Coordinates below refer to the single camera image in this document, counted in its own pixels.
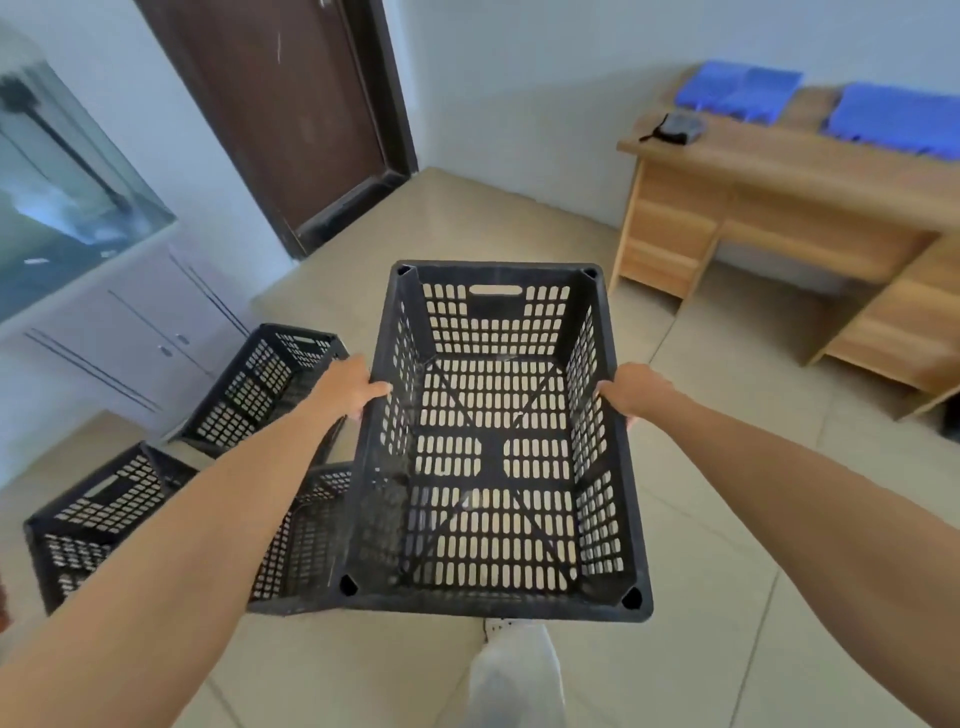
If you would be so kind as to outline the person's right hand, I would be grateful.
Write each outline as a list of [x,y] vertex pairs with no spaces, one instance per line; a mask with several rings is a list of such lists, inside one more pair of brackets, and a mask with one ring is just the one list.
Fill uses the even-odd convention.
[[627,414],[622,416],[629,426],[640,420],[658,426],[681,398],[672,383],[644,363],[622,363],[610,379],[600,382],[627,386]]

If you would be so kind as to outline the black perforated plastic crate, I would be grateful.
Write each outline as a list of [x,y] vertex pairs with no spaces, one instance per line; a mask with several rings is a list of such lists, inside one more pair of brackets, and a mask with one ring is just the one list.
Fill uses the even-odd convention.
[[[330,580],[352,467],[349,462],[309,467],[259,566],[249,613],[287,617],[336,607]],[[23,529],[46,614],[54,614],[197,473],[138,443],[28,517]]]
[[641,624],[654,598],[590,263],[398,261],[331,584],[357,610]]
[[288,414],[330,362],[349,352],[333,333],[263,323],[226,366],[176,438],[218,458]]

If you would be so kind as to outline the blue folded cloth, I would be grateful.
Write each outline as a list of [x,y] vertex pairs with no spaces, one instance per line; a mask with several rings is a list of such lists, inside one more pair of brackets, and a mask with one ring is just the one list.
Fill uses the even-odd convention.
[[680,86],[673,103],[690,111],[770,126],[776,123],[805,75],[801,71],[709,60]]
[[852,82],[843,87],[822,132],[836,140],[960,162],[960,95]]

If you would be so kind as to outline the glass fish tank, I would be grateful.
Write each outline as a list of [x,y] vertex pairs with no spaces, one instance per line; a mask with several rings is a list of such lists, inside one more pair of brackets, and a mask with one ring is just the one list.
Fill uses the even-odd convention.
[[0,323],[175,222],[40,48],[0,19]]

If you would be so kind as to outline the white cabinet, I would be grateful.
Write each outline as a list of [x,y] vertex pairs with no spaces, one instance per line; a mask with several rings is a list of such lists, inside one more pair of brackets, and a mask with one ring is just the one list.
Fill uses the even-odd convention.
[[171,431],[257,324],[181,224],[1,321],[0,487],[102,411]]

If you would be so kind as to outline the person's right forearm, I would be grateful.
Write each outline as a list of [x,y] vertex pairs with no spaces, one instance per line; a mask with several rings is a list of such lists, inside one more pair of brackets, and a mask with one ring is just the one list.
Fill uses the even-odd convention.
[[960,530],[822,454],[669,391],[664,431],[853,661],[933,728],[960,728]]

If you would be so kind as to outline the wooden desk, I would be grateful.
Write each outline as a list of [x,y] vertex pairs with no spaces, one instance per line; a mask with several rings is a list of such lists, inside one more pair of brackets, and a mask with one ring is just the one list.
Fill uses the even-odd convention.
[[692,112],[688,145],[654,140],[667,95],[616,143],[635,165],[610,287],[694,296],[722,242],[849,281],[807,358],[914,393],[899,419],[960,396],[960,160],[827,136],[839,87],[802,87],[771,126]]

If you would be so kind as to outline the person's left hand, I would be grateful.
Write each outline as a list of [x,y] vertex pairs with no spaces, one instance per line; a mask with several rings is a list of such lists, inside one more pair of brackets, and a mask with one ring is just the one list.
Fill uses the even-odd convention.
[[342,417],[360,420],[358,390],[362,383],[381,382],[371,379],[370,368],[363,354],[333,359],[320,376],[313,390],[303,401],[310,411],[331,419]]

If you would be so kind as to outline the person's left forearm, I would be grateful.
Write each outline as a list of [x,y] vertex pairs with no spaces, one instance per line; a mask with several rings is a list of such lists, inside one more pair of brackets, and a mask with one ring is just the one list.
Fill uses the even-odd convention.
[[204,469],[0,664],[0,728],[172,728],[332,424],[300,405]]

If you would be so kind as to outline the person's white trouser leg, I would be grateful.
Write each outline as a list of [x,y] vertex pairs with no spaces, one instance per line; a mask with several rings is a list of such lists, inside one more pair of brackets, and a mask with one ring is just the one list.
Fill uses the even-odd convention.
[[546,625],[486,618],[460,728],[568,728],[560,662]]

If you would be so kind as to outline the dark brown wooden door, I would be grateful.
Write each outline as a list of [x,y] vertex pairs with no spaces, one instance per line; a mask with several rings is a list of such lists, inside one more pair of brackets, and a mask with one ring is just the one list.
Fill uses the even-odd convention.
[[386,0],[135,0],[287,253],[419,169]]

